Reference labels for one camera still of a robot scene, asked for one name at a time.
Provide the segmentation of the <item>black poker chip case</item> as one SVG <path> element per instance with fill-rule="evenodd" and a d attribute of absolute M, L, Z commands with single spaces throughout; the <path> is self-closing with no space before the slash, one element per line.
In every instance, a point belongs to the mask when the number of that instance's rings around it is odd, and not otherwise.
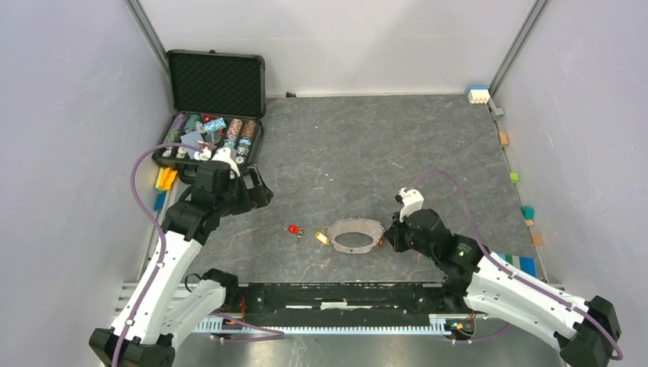
<path fill-rule="evenodd" d="M 180 144 L 202 143 L 235 152 L 241 172 L 256 166 L 267 110 L 265 59 L 257 54 L 167 52 L 174 114 L 152 155 L 159 167 L 177 171 L 192 183 L 200 160 Z"/>

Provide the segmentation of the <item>orange wooden cube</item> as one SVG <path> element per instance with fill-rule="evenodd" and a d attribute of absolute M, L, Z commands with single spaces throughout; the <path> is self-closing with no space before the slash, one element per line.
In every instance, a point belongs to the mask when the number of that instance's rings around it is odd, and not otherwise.
<path fill-rule="evenodd" d="M 499 139 L 500 146 L 502 148 L 507 148 L 509 146 L 510 140 L 509 140 L 509 137 L 508 137 L 508 133 L 499 132 L 498 133 L 498 139 Z"/>

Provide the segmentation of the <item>white blue toy block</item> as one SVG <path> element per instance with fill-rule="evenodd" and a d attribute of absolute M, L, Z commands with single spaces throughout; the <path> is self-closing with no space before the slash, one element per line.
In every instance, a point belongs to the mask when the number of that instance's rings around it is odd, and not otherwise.
<path fill-rule="evenodd" d="M 491 99 L 489 86 L 470 85 L 468 87 L 467 97 L 471 104 L 488 104 Z"/>

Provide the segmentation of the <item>teal cube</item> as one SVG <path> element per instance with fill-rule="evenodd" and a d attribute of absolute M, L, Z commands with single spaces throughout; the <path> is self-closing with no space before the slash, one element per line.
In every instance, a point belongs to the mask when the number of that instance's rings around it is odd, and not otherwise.
<path fill-rule="evenodd" d="M 533 220 L 535 216 L 535 209 L 528 205 L 522 205 L 520 211 L 525 220 Z"/>

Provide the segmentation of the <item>yellow tag key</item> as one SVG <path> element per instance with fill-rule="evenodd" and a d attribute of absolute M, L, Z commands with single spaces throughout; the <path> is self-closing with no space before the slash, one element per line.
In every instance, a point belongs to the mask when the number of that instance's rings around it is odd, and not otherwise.
<path fill-rule="evenodd" d="M 324 232 L 316 232 L 315 238 L 322 245 L 331 245 L 331 239 Z"/>

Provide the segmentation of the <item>yellow orange toy block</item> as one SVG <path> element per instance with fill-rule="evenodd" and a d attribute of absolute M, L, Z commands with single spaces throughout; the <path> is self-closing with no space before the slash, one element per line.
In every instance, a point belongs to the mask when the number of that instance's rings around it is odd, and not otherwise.
<path fill-rule="evenodd" d="M 160 167 L 154 188 L 159 191 L 168 191 L 172 188 L 177 178 L 177 171 L 171 167 Z"/>

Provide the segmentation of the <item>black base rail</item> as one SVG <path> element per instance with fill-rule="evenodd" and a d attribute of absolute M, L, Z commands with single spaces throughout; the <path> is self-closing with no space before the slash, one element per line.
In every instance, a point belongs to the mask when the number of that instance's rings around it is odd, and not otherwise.
<path fill-rule="evenodd" d="M 439 283 L 248 283 L 229 291 L 218 312 L 256 326 L 425 326 L 431 315 L 471 309 Z"/>

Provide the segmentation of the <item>grey block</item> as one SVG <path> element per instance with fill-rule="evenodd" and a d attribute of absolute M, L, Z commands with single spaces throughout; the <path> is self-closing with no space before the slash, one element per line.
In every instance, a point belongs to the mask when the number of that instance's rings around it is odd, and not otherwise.
<path fill-rule="evenodd" d="M 491 118 L 495 122 L 500 121 L 505 115 L 504 110 L 501 107 L 498 107 L 493 99 L 490 99 L 488 101 L 488 109 L 489 109 Z"/>

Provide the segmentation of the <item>blue green lego stack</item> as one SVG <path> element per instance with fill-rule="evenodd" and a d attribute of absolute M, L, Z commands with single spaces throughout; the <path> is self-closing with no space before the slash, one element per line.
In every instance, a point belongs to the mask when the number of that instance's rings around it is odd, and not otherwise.
<path fill-rule="evenodd" d="M 522 272 L 536 278 L 536 263 L 531 257 L 510 255 L 505 253 L 498 254 L 506 263 L 513 265 L 515 268 L 520 269 Z"/>

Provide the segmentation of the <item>tan wooden cube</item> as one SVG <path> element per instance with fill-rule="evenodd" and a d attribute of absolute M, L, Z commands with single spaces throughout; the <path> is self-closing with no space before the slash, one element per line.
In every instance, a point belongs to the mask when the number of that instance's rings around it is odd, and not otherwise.
<path fill-rule="evenodd" d="M 540 247 L 545 244 L 545 239 L 541 233 L 532 233 L 531 234 L 532 246 Z"/>

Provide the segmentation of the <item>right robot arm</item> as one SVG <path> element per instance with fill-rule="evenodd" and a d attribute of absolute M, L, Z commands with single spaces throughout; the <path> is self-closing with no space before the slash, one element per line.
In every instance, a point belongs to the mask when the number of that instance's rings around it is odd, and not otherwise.
<path fill-rule="evenodd" d="M 451 232 L 432 209 L 394 213 L 384 237 L 395 252 L 419 252 L 442 271 L 447 310 L 497 317 L 541 339 L 570 366 L 618 359 L 621 328 L 606 298 L 587 300 L 542 282 L 475 239 Z"/>

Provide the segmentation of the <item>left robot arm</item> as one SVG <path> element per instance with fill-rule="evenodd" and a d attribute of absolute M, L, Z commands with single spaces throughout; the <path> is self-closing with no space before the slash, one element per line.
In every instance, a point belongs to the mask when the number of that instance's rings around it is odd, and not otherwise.
<path fill-rule="evenodd" d="M 240 301 L 233 274 L 209 270 L 175 307 L 181 278 L 226 216 L 267 206 L 273 198 L 257 167 L 232 170 L 223 161 L 199 165 L 193 183 L 157 224 L 159 239 L 134 293 L 108 329 L 97 328 L 89 347 L 105 366 L 171 366 L 191 332 L 220 309 Z"/>

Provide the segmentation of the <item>small red tag key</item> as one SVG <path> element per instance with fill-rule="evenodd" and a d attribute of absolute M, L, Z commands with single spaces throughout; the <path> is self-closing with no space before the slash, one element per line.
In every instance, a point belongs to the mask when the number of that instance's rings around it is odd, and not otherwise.
<path fill-rule="evenodd" d="M 290 225 L 287 227 L 287 231 L 293 234 L 296 237 L 296 244 L 300 244 L 303 236 L 305 235 L 305 229 L 299 226 Z"/>

